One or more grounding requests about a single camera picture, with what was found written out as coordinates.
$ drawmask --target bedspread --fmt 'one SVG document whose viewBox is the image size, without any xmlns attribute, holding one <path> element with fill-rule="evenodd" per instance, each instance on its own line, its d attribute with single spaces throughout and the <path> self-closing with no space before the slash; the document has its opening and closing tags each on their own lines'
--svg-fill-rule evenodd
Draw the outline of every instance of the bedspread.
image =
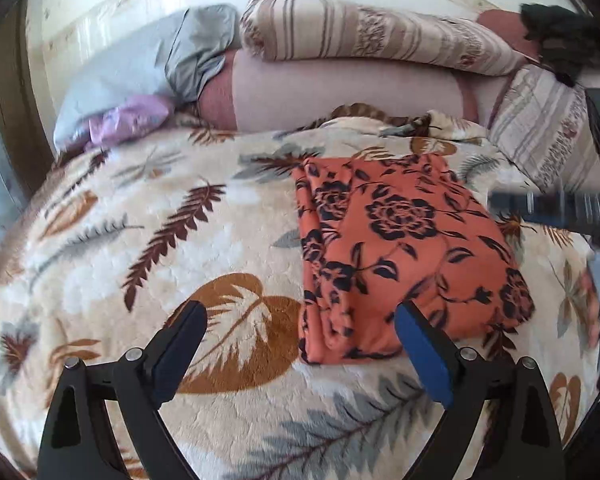
<svg viewBox="0 0 600 480">
<path fill-rule="evenodd" d="M 62 363 L 144 347 L 183 301 L 208 330 L 160 414 L 202 479 L 402 478 L 440 418 L 407 357 L 309 366 L 298 359 L 302 259 L 291 170 L 308 156 L 441 153 L 484 204 L 490 187 L 533 185 L 485 139 L 381 138 L 334 127 L 237 135 L 160 130 L 72 161 L 0 274 L 0 448 L 27 476 Z M 592 401 L 577 276 L 579 235 L 499 218 L 536 312 L 467 341 L 539 363 L 566 442 Z M 116 403 L 128 471 L 145 478 Z M 485 409 L 458 478 L 490 423 Z"/>
</svg>

